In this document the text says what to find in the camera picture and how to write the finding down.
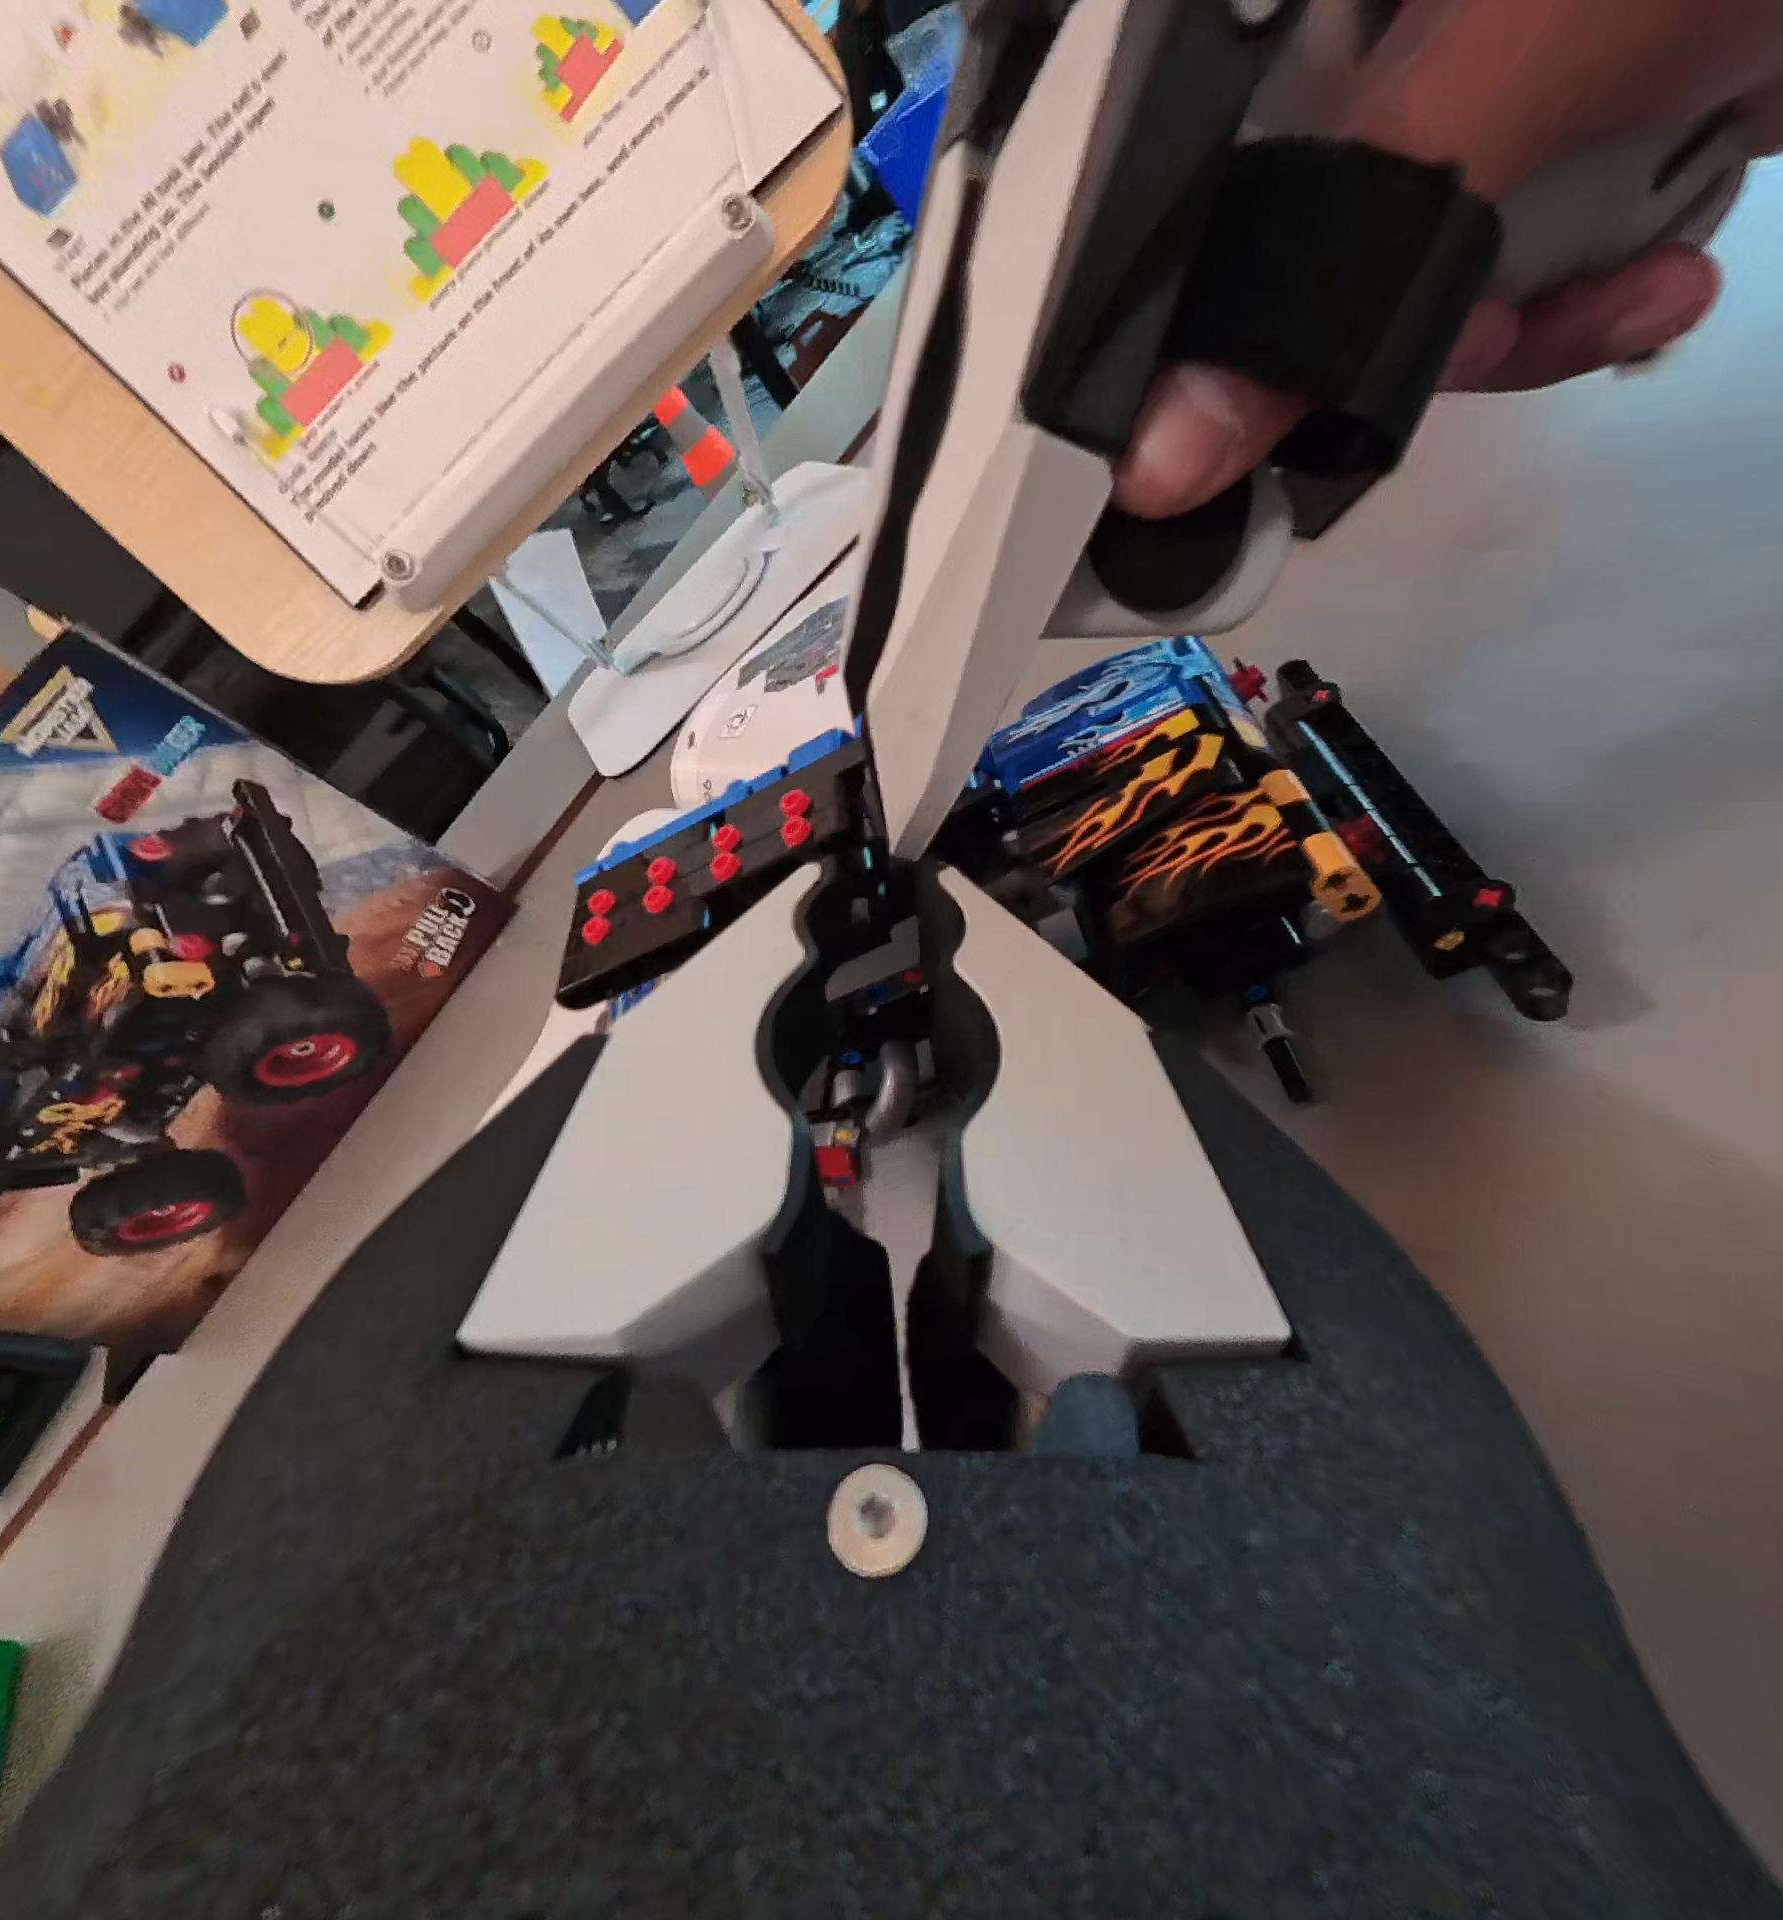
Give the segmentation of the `lego truck model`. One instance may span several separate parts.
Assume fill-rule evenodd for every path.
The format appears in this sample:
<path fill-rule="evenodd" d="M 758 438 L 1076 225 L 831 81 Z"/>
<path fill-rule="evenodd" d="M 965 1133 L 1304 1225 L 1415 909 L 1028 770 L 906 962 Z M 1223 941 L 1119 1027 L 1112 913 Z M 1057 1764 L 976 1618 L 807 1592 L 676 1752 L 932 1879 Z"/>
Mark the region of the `lego truck model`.
<path fill-rule="evenodd" d="M 1203 636 L 1126 646 L 997 728 L 936 858 L 1076 962 L 1112 999 L 1227 999 L 1308 1102 L 1283 1012 L 1292 968 L 1388 913 L 1425 973 L 1491 973 L 1521 1023 L 1575 1012 L 1575 968 L 1308 660 L 1223 670 Z M 564 941 L 571 1012 L 632 1012 L 790 868 L 842 858 L 865 876 L 857 951 L 906 920 L 866 825 L 865 737 L 815 737 L 725 795 L 632 825 L 575 868 Z"/>

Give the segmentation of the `printed truck toy box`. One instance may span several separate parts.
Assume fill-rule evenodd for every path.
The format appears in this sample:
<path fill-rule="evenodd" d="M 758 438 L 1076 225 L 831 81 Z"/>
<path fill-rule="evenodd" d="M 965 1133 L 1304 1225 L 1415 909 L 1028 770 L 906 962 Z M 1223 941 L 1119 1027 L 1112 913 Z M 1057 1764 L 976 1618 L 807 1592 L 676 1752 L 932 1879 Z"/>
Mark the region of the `printed truck toy box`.
<path fill-rule="evenodd" d="M 107 636 L 0 688 L 0 1337 L 177 1352 L 510 889 Z"/>

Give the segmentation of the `orange traffic cone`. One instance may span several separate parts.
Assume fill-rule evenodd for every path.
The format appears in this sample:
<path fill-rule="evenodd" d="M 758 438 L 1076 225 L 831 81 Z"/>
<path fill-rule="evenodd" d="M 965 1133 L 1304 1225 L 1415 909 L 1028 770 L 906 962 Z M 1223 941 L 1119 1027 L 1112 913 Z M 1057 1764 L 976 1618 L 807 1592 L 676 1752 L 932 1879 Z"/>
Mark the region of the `orange traffic cone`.
<path fill-rule="evenodd" d="M 734 442 L 690 406 L 684 380 L 651 406 L 651 420 L 676 442 L 698 492 L 734 476 Z"/>

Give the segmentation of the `lego instruction booklet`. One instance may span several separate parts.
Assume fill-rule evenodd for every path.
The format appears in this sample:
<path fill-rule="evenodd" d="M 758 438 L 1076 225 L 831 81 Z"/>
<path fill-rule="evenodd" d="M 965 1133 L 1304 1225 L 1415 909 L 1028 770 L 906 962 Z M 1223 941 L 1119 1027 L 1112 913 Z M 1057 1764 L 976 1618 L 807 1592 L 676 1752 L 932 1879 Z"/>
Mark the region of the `lego instruction booklet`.
<path fill-rule="evenodd" d="M 664 795 L 698 808 L 734 778 L 758 778 L 807 747 L 815 737 L 857 737 L 843 706 L 843 591 L 776 618 L 676 728 Z"/>

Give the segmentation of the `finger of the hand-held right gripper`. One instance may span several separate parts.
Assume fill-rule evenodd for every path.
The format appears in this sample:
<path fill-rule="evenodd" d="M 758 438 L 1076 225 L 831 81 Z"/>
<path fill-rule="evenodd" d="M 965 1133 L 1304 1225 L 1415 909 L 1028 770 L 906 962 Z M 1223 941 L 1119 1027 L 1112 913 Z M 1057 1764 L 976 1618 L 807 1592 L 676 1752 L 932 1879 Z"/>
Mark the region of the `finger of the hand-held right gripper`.
<path fill-rule="evenodd" d="M 891 459 L 936 397 L 918 380 L 932 332 L 958 332 L 943 334 L 949 406 L 906 510 L 883 631 L 883 841 L 898 860 L 932 858 L 1112 492 L 1112 459 L 1030 426 L 1017 397 L 1126 141 L 1119 88 L 1137 81 L 1126 25 L 1133 5 L 1112 0 L 1060 13 L 997 158 L 976 141 L 936 158 L 906 257 Z"/>
<path fill-rule="evenodd" d="M 866 706 L 866 684 L 878 684 L 878 660 L 891 646 L 898 591 L 906 591 L 914 510 L 918 510 L 918 490 L 932 490 L 943 426 L 949 426 L 958 355 L 965 355 L 976 225 L 982 225 L 982 152 L 949 141 L 949 152 L 936 152 L 914 275 L 906 275 L 906 307 L 898 307 L 898 346 L 914 346 L 914 362 L 891 362 L 891 387 L 883 387 L 883 397 L 898 397 L 898 420 L 891 420 L 891 406 L 878 410 L 883 501 L 878 501 L 878 531 L 866 531 L 866 565 L 865 565 L 865 591 L 857 591 L 843 706 Z"/>

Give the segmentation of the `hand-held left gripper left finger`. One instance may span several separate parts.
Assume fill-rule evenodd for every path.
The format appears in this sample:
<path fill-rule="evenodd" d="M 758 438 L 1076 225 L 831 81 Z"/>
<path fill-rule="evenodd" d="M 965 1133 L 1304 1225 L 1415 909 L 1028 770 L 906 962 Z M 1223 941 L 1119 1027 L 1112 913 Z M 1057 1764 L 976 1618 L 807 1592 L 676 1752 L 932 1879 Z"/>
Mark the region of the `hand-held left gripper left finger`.
<path fill-rule="evenodd" d="M 474 1358 L 758 1387 L 764 1447 L 906 1435 L 891 1258 L 821 1203 L 800 1115 L 842 927 L 842 868 L 795 868 L 597 1032 L 458 1323 Z"/>

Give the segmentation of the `white stand with instruction board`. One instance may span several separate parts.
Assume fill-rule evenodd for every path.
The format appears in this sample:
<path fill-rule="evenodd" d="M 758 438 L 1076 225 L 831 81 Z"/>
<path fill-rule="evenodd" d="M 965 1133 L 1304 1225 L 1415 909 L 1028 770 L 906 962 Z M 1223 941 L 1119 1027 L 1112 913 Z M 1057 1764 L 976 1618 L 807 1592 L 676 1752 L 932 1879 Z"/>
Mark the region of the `white stand with instruction board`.
<path fill-rule="evenodd" d="M 240 660 L 381 684 L 843 158 L 807 5 L 0 5 L 0 442 Z"/>

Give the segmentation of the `person's right hand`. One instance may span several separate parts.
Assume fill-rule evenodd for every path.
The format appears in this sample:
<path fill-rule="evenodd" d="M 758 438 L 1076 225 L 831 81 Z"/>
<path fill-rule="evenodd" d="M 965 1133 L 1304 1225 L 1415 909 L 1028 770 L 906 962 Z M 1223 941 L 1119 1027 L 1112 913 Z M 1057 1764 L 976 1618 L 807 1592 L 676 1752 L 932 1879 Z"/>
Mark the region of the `person's right hand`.
<path fill-rule="evenodd" d="M 1460 167 L 1482 200 L 1642 127 L 1738 115 L 1783 152 L 1783 0 L 1433 0 L 1401 5 L 1330 107 L 1330 131 Z M 1551 387 L 1707 325 L 1726 273 L 1672 242 L 1544 301 L 1475 301 L 1440 387 Z M 1304 397 L 1236 368 L 1162 368 L 1119 463 L 1119 510 L 1182 520 L 1292 442 Z"/>

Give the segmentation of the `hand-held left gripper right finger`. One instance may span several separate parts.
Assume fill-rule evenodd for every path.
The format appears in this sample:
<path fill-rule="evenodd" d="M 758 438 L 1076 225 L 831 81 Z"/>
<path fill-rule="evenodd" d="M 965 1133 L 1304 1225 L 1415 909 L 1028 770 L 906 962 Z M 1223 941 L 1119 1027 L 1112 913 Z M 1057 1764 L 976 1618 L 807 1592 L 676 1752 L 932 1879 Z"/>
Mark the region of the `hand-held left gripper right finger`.
<path fill-rule="evenodd" d="M 906 1297 L 918 1447 L 1009 1447 L 1060 1380 L 1292 1358 L 1150 1027 L 958 868 L 914 876 L 943 1088 L 936 1227 Z"/>

